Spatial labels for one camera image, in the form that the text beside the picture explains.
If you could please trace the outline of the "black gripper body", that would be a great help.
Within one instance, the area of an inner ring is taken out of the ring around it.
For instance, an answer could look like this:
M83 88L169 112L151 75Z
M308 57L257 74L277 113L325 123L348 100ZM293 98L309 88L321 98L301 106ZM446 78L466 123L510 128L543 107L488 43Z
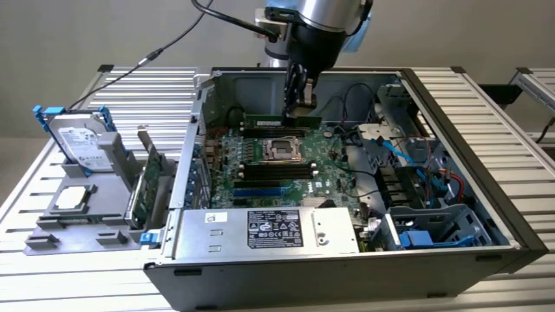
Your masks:
M289 61L301 66L307 74L320 74L333 67L347 33L328 32L309 25L293 25L288 43Z

